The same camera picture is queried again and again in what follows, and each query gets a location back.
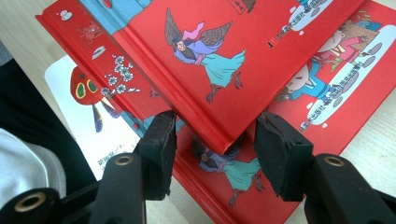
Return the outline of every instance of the white fabric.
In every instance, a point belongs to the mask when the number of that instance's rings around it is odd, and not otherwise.
[[[53,188],[66,194],[61,162],[51,151],[23,142],[0,128],[0,208],[29,189]]]

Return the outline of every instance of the metal ring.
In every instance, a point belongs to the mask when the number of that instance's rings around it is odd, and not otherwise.
[[[116,159],[115,163],[117,165],[126,165],[128,163],[132,162],[132,157],[130,156],[122,156]]]
[[[341,161],[340,159],[333,157],[333,156],[327,156],[324,158],[324,160],[333,166],[344,166],[345,165],[345,163],[343,161]]]
[[[28,212],[32,209],[37,208],[40,204],[42,204],[44,201],[46,201],[46,194],[43,192],[36,192],[29,194],[28,196],[22,198],[15,204],[15,211],[17,212]],[[28,200],[35,199],[35,202],[32,204],[26,203]]]

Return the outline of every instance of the light wood surface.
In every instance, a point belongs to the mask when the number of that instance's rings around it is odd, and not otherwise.
[[[35,87],[67,127],[45,79],[46,69],[65,55],[64,50],[35,19],[53,0],[0,0],[0,39]],[[394,0],[377,0],[396,9]],[[358,168],[369,184],[396,197],[396,90],[376,110],[342,156]],[[210,218],[173,179],[171,196],[148,202],[148,223],[210,223]],[[301,206],[288,223],[305,223]]]

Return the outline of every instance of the girl illustration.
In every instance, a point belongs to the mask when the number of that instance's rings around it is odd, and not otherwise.
[[[229,201],[230,207],[235,207],[236,198],[242,192],[248,191],[253,180],[256,182],[256,190],[262,191],[264,186],[257,174],[260,164],[257,158],[251,162],[235,161],[243,142],[244,136],[240,137],[224,155],[216,154],[204,147],[198,139],[192,140],[192,156],[198,159],[199,166],[208,172],[224,173],[233,188],[233,197]]]
[[[230,29],[231,23],[227,23],[219,28],[206,30],[198,40],[195,40],[200,31],[204,28],[204,23],[198,24],[192,31],[184,31],[182,34],[174,22],[171,12],[167,9],[165,24],[165,39],[168,45],[174,50],[174,55],[183,63],[202,65],[205,67],[209,77],[212,91],[207,95],[206,100],[213,102],[216,92],[226,88],[235,79],[235,87],[242,87],[240,73],[236,73],[245,61],[245,51],[234,55],[231,59],[216,54],[224,41],[224,37]]]

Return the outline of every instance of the yellow eye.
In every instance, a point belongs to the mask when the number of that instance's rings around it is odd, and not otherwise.
[[[90,92],[92,92],[92,93],[95,93],[96,91],[98,91],[95,84],[93,84],[93,82],[90,79],[88,79],[88,81],[87,81],[87,86],[88,86],[88,89],[90,90]]]
[[[76,87],[76,96],[78,99],[82,99],[85,97],[85,87],[84,84],[79,82]]]

